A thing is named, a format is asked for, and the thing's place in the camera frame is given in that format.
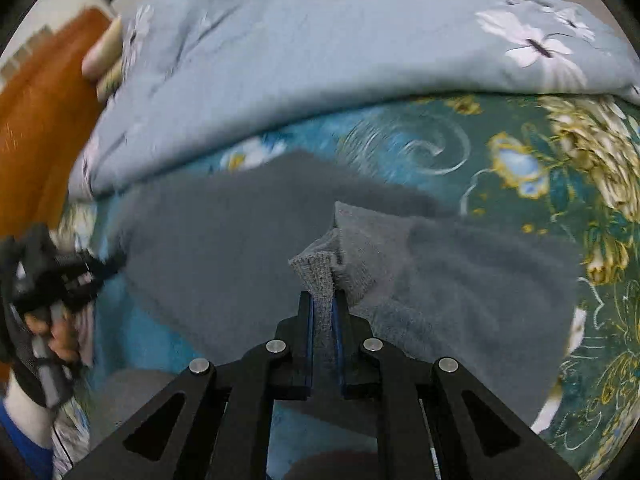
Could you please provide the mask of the left hand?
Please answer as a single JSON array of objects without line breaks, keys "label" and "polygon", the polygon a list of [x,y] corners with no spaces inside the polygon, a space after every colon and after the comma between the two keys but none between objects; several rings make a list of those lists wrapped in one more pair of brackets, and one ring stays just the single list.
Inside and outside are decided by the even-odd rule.
[{"label": "left hand", "polygon": [[63,362],[78,362],[80,345],[75,317],[62,304],[55,306],[55,312],[58,316],[52,316],[51,323],[33,313],[25,315],[25,323],[33,334],[43,336],[52,352]]}]

